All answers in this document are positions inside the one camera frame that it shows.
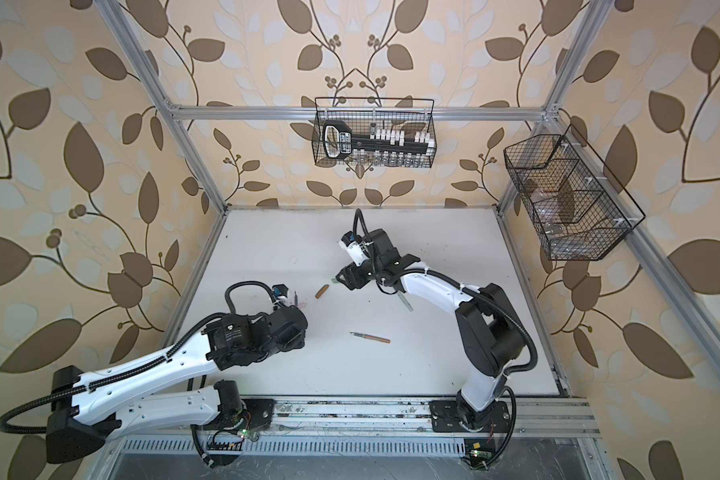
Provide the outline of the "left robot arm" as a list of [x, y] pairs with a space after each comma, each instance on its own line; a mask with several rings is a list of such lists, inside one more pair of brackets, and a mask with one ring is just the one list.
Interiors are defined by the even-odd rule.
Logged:
[[170, 387], [232, 367], [259, 363], [303, 348], [308, 321], [296, 306], [272, 313], [213, 313], [174, 345], [109, 370], [83, 373], [69, 367], [54, 377], [75, 388], [69, 400], [55, 400], [45, 434], [47, 460], [82, 459], [107, 440], [145, 429], [213, 425], [237, 428], [251, 421], [238, 386], [211, 386], [172, 393]]

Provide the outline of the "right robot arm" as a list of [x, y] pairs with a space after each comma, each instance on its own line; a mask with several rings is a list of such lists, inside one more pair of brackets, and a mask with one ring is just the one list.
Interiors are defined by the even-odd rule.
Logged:
[[456, 321], [470, 363], [456, 395], [461, 427], [480, 431], [507, 391], [508, 377], [534, 369], [536, 345], [504, 290], [496, 284], [466, 285], [432, 270], [415, 255], [401, 255], [382, 229], [363, 236], [349, 231], [339, 246], [351, 263], [336, 279], [350, 290], [373, 282], [384, 293], [409, 293], [438, 307]]

